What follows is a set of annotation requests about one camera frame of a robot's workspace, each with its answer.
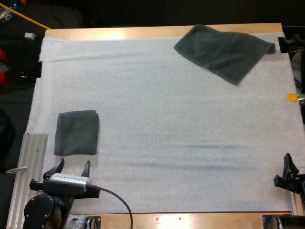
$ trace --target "black cable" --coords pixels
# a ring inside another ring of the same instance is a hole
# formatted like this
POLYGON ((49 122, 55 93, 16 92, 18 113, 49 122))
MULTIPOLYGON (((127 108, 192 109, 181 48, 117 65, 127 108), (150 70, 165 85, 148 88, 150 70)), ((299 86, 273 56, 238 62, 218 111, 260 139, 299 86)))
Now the black cable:
POLYGON ((54 15, 54 9, 53 9, 53 7, 54 7, 54 6, 51 5, 52 16, 59 22, 59 24, 61 25, 61 28, 63 29, 63 24, 62 24, 61 20, 60 20, 57 16, 54 15))
POLYGON ((117 197, 117 198, 126 206, 128 212, 129 212, 129 216, 130 216, 130 229, 132 229, 132 228, 133 228, 132 211, 130 210, 128 204, 127 204, 121 197, 119 197, 117 194, 115 194, 114 192, 111 192, 111 191, 109 191, 109 190, 107 190, 107 189, 104 189, 104 188, 101 188, 101 187, 98 187, 98 188, 99 188, 101 191, 108 192, 108 193, 114 195, 115 197, 117 197))

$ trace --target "orange object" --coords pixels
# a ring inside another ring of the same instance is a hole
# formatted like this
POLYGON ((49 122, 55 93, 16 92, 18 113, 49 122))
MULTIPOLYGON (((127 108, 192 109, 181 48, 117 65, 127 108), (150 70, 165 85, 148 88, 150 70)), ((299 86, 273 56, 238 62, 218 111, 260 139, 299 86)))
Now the orange object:
POLYGON ((297 96, 297 94, 288 94, 287 100, 288 100, 288 102, 298 102, 299 97, 297 96))

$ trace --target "white towel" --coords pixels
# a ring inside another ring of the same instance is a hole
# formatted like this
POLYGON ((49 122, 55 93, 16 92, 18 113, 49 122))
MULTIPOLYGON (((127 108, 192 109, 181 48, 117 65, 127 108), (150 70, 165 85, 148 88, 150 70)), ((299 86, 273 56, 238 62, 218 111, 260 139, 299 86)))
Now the white towel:
MULTIPOLYGON (((95 156, 65 157, 63 173, 110 189, 133 212, 286 211, 274 187, 283 157, 305 166, 305 134, 287 54, 276 44, 238 86, 179 55, 179 38, 60 41, 45 38, 27 132, 49 135, 43 171, 54 155, 59 113, 96 110, 95 156)), ((76 200, 73 214, 123 213, 109 194, 76 200)))

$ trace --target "dark gray cloth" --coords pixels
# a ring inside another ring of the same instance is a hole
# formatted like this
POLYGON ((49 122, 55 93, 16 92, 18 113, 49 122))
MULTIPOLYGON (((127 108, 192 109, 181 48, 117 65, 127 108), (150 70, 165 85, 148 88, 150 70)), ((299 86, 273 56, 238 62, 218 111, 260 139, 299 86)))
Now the dark gray cloth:
POLYGON ((235 85, 266 53, 275 53, 274 43, 245 33, 219 32, 201 24, 196 24, 174 48, 186 59, 235 85))
POLYGON ((99 131, 96 111, 72 111, 58 115, 55 155, 95 155, 99 131))

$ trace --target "wooden table edge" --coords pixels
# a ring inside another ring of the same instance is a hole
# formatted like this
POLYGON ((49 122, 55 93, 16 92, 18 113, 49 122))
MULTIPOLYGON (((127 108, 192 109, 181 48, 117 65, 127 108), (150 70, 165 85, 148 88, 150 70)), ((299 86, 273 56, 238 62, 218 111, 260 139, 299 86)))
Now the wooden table edge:
MULTIPOLYGON (((208 25, 221 32, 282 32, 280 23, 208 25)), ((46 30, 45 36, 63 40, 126 40, 182 37, 193 26, 123 27, 46 30)))

